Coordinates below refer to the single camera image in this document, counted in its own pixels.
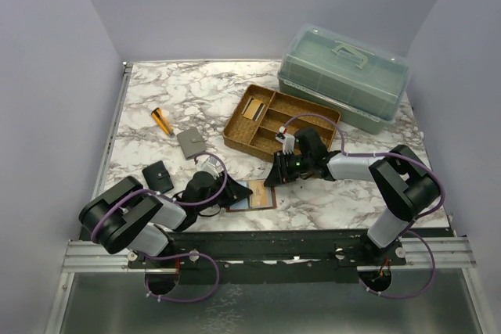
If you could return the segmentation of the gold credit card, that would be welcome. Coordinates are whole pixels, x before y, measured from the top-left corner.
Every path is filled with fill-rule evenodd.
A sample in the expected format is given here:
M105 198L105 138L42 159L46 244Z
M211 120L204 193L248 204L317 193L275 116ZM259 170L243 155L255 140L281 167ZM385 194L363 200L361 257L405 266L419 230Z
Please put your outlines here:
M274 191L272 188L265 187L264 183L262 180L249 182L249 189L253 191L250 197L251 209L264 209L274 205Z
M255 107L258 105L258 102L254 98L249 98L245 107L243 108L242 115L246 118L253 118L254 117L254 112L255 112Z
M258 120L258 118L261 115L262 110L265 108L265 104L261 100L259 100L259 99L256 99L256 100L258 102L258 105L255 107L254 117L251 118L251 119L246 118L246 117L244 117L244 118L246 118L248 120L252 120L252 121L257 121Z

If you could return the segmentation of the brown leather card holder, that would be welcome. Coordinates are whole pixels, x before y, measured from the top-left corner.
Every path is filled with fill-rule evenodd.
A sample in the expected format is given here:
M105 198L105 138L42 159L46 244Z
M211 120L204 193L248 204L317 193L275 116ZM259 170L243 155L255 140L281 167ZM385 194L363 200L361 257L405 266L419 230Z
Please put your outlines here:
M238 181L238 183L250 189L253 193L246 199L227 207L227 212L244 212L277 208L275 189L272 187L265 187L264 179Z

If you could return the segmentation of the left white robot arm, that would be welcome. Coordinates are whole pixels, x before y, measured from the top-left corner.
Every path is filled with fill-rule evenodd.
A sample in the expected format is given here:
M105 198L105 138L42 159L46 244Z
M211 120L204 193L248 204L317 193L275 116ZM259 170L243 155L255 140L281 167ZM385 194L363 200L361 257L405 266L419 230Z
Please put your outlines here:
M206 171L196 172L186 188L171 198L126 177L87 204L78 220L92 241L108 253L129 248L146 253L154 266L163 268L172 262L174 250L160 226L182 232L196 222L201 211L230 207L252 194L229 175L214 177Z

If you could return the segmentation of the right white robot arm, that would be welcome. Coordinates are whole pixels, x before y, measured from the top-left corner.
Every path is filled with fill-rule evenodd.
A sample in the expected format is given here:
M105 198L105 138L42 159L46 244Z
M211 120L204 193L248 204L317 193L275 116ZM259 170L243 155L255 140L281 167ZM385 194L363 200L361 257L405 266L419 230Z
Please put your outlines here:
M436 199L442 186L433 172L406 145L388 153L329 151L313 127L290 134L279 129L276 140L283 149L274 153L264 186L277 187L297 179L357 180L377 185L386 209L369 228L360 246L361 258L371 265L388 256L388 247L407 230Z

